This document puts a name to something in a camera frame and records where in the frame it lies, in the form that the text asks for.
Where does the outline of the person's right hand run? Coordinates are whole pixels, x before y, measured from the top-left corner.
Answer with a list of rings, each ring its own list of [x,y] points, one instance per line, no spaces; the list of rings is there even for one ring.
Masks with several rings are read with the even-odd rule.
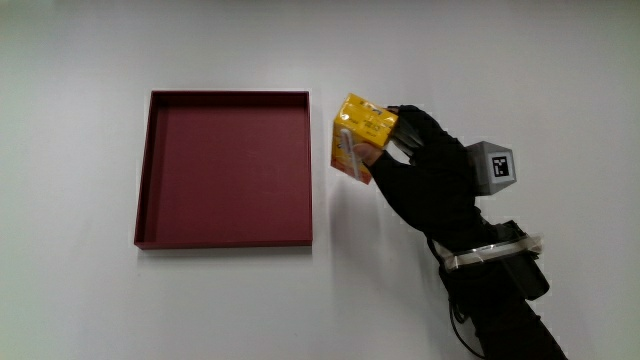
[[[353,147],[393,210],[410,226],[452,252],[506,241],[515,223],[491,224],[475,206],[474,174],[465,147],[413,105],[395,108],[398,146],[408,164],[366,143]]]

